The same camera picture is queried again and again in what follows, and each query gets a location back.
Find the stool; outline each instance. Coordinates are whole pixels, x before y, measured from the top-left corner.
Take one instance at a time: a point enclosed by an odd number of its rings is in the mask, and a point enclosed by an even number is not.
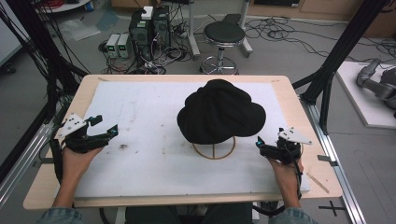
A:
[[[227,21],[216,21],[204,29],[204,39],[219,47],[218,56],[210,56],[201,63],[200,71],[208,75],[238,75],[236,64],[224,57],[224,48],[237,47],[245,39],[244,30]]]

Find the white plastic part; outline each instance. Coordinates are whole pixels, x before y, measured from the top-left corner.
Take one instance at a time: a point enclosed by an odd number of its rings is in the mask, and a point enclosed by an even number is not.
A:
[[[124,224],[124,223],[126,223],[125,211],[126,211],[126,207],[119,207],[119,209],[117,209],[117,215],[116,215],[115,224]]]
[[[307,137],[303,136],[302,134],[300,134],[296,129],[294,129],[293,127],[284,130],[280,133],[277,134],[279,137],[288,140],[290,142],[295,142],[295,143],[304,143],[304,144],[308,144],[311,145],[312,141],[309,140]]]
[[[256,206],[258,206],[258,207],[260,207],[259,204],[260,204],[260,203],[258,203],[258,202],[253,202],[253,205],[256,205]],[[252,209],[252,210],[251,210],[251,223],[253,223],[253,224],[258,224],[259,222],[260,222],[260,215],[259,215],[259,213],[258,213],[256,210]]]
[[[143,9],[145,9],[146,12],[142,13],[142,20],[151,20],[153,7],[143,7]]]
[[[62,127],[59,137],[66,137],[70,133],[84,127],[86,124],[85,120],[80,118],[77,114],[72,113],[70,117],[66,120],[66,123]]]

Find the metal ring stand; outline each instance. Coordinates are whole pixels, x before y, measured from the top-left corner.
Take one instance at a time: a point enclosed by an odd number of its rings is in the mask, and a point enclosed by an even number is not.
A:
[[[216,150],[215,150],[216,148],[215,148],[215,145],[216,145],[216,144],[213,144],[213,145],[212,145],[212,157],[208,157],[208,156],[206,156],[204,153],[200,152],[200,151],[198,150],[198,148],[195,146],[195,144],[192,143],[192,146],[194,147],[195,151],[196,151],[200,156],[202,156],[202,157],[204,157],[204,158],[207,158],[207,159],[209,159],[209,160],[221,160],[221,159],[224,159],[224,158],[230,156],[231,153],[233,153],[233,150],[235,149],[235,145],[236,145],[235,136],[233,136],[233,147],[232,147],[231,150],[230,150],[227,154],[225,154],[224,156],[216,157],[216,152],[215,152],[215,151],[216,151]]]

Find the sleeve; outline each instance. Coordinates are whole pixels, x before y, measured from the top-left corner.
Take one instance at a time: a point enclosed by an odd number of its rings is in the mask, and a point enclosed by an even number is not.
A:
[[[270,218],[269,224],[318,224],[301,208],[287,208],[276,217]]]
[[[47,210],[36,224],[83,224],[82,214],[72,208],[53,207]]]

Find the hat brim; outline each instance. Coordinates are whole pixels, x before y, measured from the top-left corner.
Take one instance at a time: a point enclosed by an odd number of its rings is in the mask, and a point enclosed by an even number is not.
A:
[[[248,137],[258,133],[262,130],[266,120],[265,110],[261,105],[251,103],[250,107],[246,108],[246,110],[248,114],[245,122],[246,125],[235,134],[239,137]]]

